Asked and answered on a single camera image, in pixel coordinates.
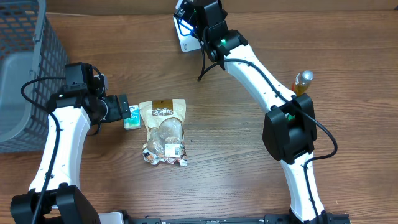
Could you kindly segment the yellow drink bottle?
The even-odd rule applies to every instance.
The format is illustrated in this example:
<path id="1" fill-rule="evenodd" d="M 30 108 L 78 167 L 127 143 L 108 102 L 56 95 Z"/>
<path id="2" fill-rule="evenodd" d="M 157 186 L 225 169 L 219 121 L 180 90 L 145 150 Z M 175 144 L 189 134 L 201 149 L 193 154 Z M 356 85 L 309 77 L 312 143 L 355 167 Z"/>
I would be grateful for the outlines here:
<path id="1" fill-rule="evenodd" d="M 313 72 L 310 70 L 300 72 L 292 84 L 292 91 L 297 96 L 303 95 L 308 90 L 313 78 Z"/>

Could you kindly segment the brown nut pouch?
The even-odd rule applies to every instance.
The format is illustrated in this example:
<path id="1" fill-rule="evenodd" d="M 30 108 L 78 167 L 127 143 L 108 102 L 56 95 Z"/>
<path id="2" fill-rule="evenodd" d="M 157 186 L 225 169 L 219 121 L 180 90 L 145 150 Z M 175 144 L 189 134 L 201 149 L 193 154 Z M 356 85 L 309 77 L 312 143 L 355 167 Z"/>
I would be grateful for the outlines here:
<path id="1" fill-rule="evenodd" d="M 147 130 L 147 142 L 143 149 L 164 155 L 166 144 L 183 143 L 187 110 L 184 99 L 145 101 L 139 103 L 139 109 Z"/>

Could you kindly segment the teal tissue pack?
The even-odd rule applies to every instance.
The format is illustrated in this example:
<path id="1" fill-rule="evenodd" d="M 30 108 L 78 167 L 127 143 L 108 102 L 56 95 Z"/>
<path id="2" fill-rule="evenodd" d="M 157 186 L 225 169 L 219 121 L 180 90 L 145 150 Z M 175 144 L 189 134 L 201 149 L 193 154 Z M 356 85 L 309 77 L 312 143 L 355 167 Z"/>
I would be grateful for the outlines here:
<path id="1" fill-rule="evenodd" d="M 130 118 L 124 119 L 124 129 L 132 130 L 132 129 L 140 129 L 141 128 L 141 116 L 140 109 L 138 105 L 132 105 L 129 107 L 130 109 Z"/>

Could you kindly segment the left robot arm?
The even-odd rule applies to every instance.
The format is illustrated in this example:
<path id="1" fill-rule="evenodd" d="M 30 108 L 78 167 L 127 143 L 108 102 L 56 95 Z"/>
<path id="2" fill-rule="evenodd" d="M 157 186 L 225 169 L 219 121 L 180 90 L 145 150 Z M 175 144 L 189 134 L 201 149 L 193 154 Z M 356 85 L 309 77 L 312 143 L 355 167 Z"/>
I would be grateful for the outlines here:
<path id="1" fill-rule="evenodd" d="M 93 65 L 65 67 L 65 84 L 46 106 L 49 130 L 39 169 L 26 194 L 11 202 L 16 223 L 127 223 L 124 212 L 99 214 L 80 190 L 83 145 L 92 125 L 130 118 L 126 95 L 107 95 L 106 77 Z"/>

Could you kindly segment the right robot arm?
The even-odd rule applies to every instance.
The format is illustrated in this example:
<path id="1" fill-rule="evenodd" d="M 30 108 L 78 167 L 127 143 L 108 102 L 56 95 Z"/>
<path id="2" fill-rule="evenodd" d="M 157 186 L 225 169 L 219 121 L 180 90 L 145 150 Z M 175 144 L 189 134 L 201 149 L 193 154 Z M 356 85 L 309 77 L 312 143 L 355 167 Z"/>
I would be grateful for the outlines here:
<path id="1" fill-rule="evenodd" d="M 200 49 L 203 57 L 220 66 L 247 89 L 263 110 L 263 143 L 280 162 L 290 193 L 289 223 L 328 223 L 319 198 L 313 162 L 314 142 L 321 124 L 312 99 L 283 86 L 258 60 L 248 40 L 229 29 L 221 1 L 179 1 L 174 23 L 182 51 Z"/>

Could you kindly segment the green lid jar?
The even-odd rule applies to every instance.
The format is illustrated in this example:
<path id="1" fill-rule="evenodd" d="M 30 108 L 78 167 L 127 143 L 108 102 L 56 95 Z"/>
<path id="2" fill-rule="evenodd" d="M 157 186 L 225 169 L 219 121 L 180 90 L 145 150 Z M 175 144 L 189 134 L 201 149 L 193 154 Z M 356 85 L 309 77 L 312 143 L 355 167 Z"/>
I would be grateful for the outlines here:
<path id="1" fill-rule="evenodd" d="M 291 114 L 289 114 L 289 115 L 287 116 L 287 119 L 288 119 L 289 121 L 291 121 L 291 120 L 295 119 L 295 116 L 294 116 L 294 115 L 291 115 Z"/>

